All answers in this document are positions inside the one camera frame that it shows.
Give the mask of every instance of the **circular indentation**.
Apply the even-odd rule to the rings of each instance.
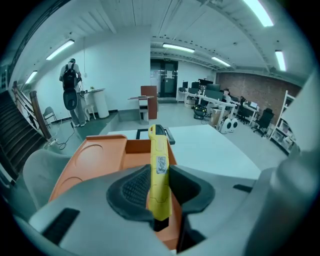
[[[104,149],[98,144],[83,148],[74,160],[74,165],[80,171],[90,171],[98,166],[104,159]]]
[[[56,192],[56,198],[66,192],[67,190],[71,189],[73,186],[77,185],[78,183],[82,182],[82,179],[78,177],[70,177],[67,178],[59,187]]]

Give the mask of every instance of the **brick wall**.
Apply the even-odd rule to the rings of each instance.
[[[247,101],[255,102],[260,107],[260,115],[266,108],[272,109],[274,117],[271,121],[276,124],[284,103],[286,90],[296,97],[300,87],[279,79],[247,73],[216,73],[216,83],[220,89],[228,88],[231,96],[245,97]]]

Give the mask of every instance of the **white stool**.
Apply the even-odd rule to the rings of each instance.
[[[85,116],[86,116],[86,120],[87,120],[88,122],[90,121],[90,112],[89,112],[89,109],[92,111],[94,120],[96,120],[96,116],[95,116],[95,112],[94,112],[94,105],[93,105],[93,104],[86,105],[86,106],[83,108],[84,114],[85,114]]]

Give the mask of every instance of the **pants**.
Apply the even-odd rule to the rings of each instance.
[[[76,93],[76,98],[77,98],[77,105],[76,105],[76,112],[77,115],[75,113],[75,110],[71,110],[70,111],[70,115],[72,118],[72,121],[74,122],[74,124],[77,125],[84,125],[86,120],[85,120],[85,113],[84,113],[84,109],[82,108],[82,104],[81,104],[81,96],[80,94],[77,92]]]

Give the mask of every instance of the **black office chair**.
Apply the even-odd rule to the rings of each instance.
[[[258,127],[252,127],[252,129],[255,129],[253,132],[259,132],[261,133],[261,137],[263,137],[266,134],[265,129],[267,129],[269,127],[269,124],[272,120],[272,118],[274,117],[274,113],[272,113],[272,109],[270,108],[266,108],[263,113],[262,116],[259,120],[256,120],[256,124],[258,125]]]
[[[244,102],[246,101],[246,99],[244,97],[241,96],[240,98],[240,106],[238,108],[238,112],[237,112],[237,119],[239,121],[241,121],[244,124],[249,123],[249,120],[246,119],[250,116],[250,111],[246,108],[244,108]]]

